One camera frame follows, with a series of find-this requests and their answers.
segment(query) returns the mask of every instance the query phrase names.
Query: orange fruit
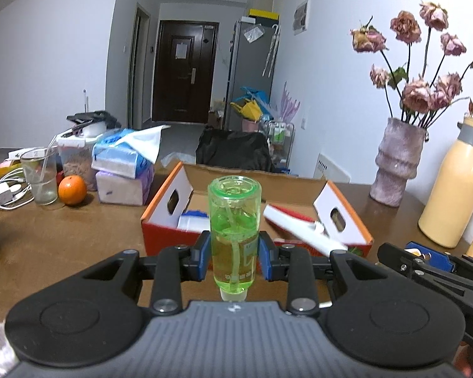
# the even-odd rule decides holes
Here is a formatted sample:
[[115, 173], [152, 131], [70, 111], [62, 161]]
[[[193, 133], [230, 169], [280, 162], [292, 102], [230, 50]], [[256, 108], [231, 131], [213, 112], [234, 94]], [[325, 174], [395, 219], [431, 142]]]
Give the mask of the orange fruit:
[[88, 193], [88, 188], [82, 177], [77, 175], [67, 176], [59, 184], [58, 197], [59, 199], [69, 205], [81, 203]]

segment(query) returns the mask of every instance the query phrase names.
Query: black round joint cover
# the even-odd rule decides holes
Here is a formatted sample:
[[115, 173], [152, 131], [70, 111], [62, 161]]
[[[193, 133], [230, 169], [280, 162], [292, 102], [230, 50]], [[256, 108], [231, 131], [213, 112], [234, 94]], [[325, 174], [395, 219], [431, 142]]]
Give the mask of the black round joint cover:
[[142, 312], [105, 282], [66, 279], [16, 304], [5, 333], [21, 360], [76, 368], [106, 361], [129, 348]]
[[332, 342], [366, 364], [417, 369], [452, 361], [464, 334], [453, 302], [402, 276], [367, 280], [328, 310]]

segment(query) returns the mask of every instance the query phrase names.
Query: brown tabletop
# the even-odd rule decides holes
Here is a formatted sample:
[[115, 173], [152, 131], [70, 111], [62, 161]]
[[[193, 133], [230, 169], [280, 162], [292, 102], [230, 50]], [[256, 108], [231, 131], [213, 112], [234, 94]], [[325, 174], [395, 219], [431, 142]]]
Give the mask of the brown tabletop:
[[[410, 194], [398, 209], [385, 207], [368, 197], [368, 185], [341, 184], [340, 190], [373, 235], [375, 243], [368, 259], [376, 261], [378, 246], [391, 242], [405, 246], [409, 241], [444, 251], [424, 236], [417, 227], [424, 205]], [[0, 321], [19, 300], [91, 264], [125, 249], [145, 254], [140, 226], [143, 207], [99, 204], [72, 209], [55, 203], [38, 207], [30, 203], [12, 212], [0, 211]], [[468, 244], [461, 241], [450, 250], [461, 255]], [[152, 282], [145, 282], [140, 305], [146, 306]], [[328, 300], [323, 282], [318, 282], [321, 300]], [[183, 283], [184, 305], [191, 299], [220, 300], [209, 272], [201, 283]], [[285, 282], [268, 283], [256, 278], [248, 300], [278, 300], [284, 305]]]

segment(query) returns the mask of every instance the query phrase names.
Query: gray refrigerator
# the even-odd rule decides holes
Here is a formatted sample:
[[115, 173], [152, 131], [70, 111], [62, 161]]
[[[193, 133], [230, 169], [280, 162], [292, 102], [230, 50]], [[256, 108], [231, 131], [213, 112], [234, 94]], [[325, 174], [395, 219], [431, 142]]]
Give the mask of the gray refrigerator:
[[235, 24], [235, 38], [231, 48], [230, 74], [223, 122], [225, 130], [242, 130], [242, 117], [230, 105], [236, 98], [245, 94], [241, 87], [262, 90], [270, 97], [273, 72], [270, 78], [268, 78], [268, 69], [264, 77], [262, 74], [275, 30], [271, 27], [264, 27], [265, 34], [250, 43], [243, 34], [251, 26], [253, 24], [241, 21], [237, 21]]

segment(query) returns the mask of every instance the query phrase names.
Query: tissue pack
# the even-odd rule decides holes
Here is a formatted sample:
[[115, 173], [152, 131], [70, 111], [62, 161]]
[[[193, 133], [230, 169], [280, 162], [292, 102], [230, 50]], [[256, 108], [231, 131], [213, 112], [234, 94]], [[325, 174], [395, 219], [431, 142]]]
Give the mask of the tissue pack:
[[136, 179], [100, 171], [96, 174], [98, 196], [102, 203], [142, 206], [147, 202], [153, 177], [152, 165]]
[[123, 129], [97, 142], [93, 148], [91, 167], [130, 179], [141, 177], [142, 173], [151, 166], [151, 162], [130, 145], [117, 144], [124, 136], [133, 132], [135, 132], [133, 129]]

